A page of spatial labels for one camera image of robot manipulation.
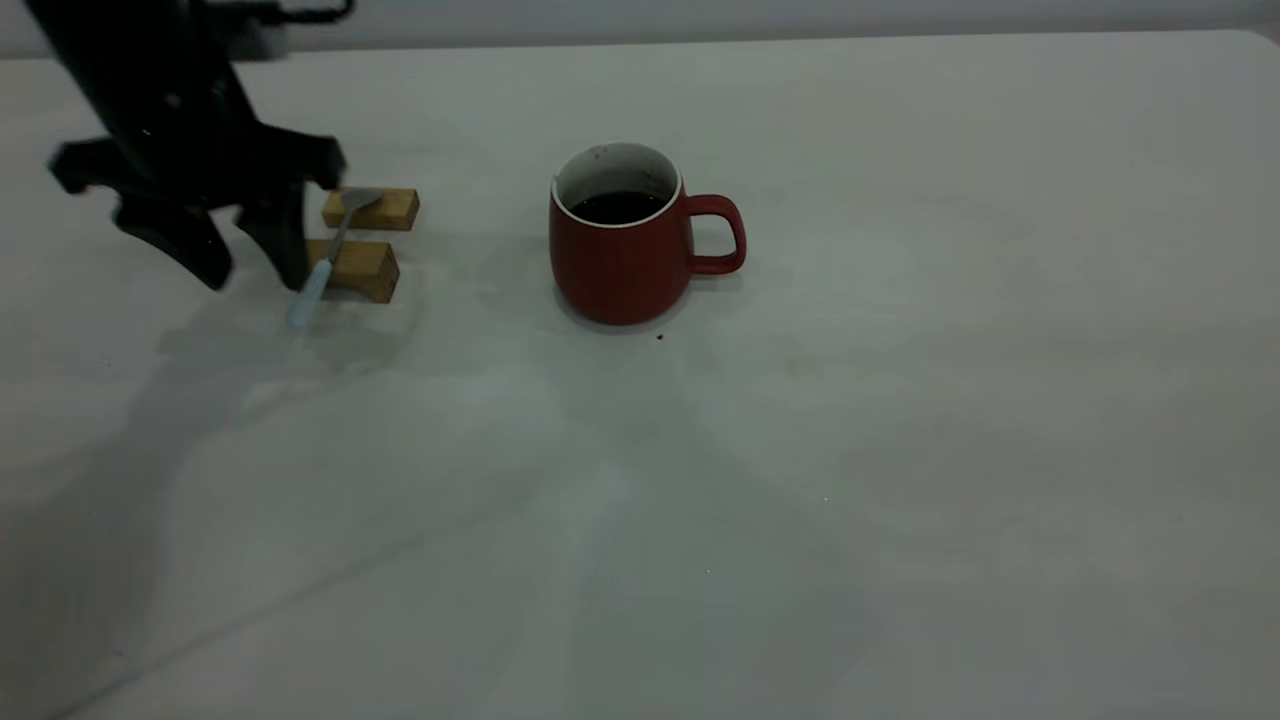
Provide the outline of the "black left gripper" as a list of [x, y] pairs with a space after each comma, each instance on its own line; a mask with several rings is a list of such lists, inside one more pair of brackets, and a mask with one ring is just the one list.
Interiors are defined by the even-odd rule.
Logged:
[[311, 269], [305, 183], [340, 183], [346, 158], [335, 138], [261, 122], [237, 79], [91, 104], [105, 136], [65, 142], [49, 163], [68, 193], [102, 186], [137, 195], [120, 197], [116, 227], [215, 291], [233, 268], [228, 247], [202, 208], [180, 205], [250, 199], [236, 225], [266, 254], [284, 287], [301, 291]]

